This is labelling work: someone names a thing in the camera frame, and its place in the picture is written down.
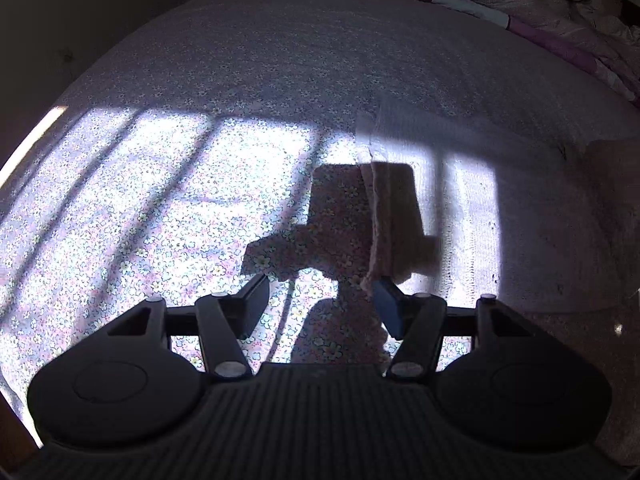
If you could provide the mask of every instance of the bed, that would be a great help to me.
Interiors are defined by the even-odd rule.
[[[270,276],[272,299],[242,342],[254,369],[265,360],[388,362],[398,343],[362,287],[375,235],[363,178],[372,160],[355,134],[389,102],[466,126],[481,120],[564,160],[594,140],[636,137],[640,118],[564,59],[443,6],[178,7],[68,88],[60,116],[5,187],[0,387],[25,424],[29,380],[80,338],[145,297],[192,304],[235,292],[256,272]],[[602,257],[617,279],[610,254]],[[597,328],[617,315],[622,286],[591,278],[581,282],[586,294],[616,289],[584,314]],[[562,336],[565,317],[532,310]],[[202,367],[194,338],[173,345]],[[468,341],[448,340],[441,366],[465,351]],[[614,405],[602,445],[634,460],[621,398]]]

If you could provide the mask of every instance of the ribbed black surface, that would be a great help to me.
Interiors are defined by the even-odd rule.
[[[584,447],[553,456],[502,452],[450,428],[428,391],[374,367],[265,364],[214,386],[190,420],[136,449],[45,446],[20,479],[619,479]]]

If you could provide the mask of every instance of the screw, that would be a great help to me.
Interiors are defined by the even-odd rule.
[[[391,367],[391,373],[397,377],[413,378],[422,375],[424,368],[418,363],[412,363],[411,361],[404,361],[402,363],[396,363]]]
[[[238,361],[222,361],[213,371],[225,379],[236,379],[246,373],[246,366]]]

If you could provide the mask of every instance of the white towel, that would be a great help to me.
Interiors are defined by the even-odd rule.
[[[571,148],[388,96],[375,120],[358,118],[356,137],[372,190],[365,290],[391,275],[407,294],[426,290],[455,306],[484,292],[530,312],[619,304],[610,246]]]

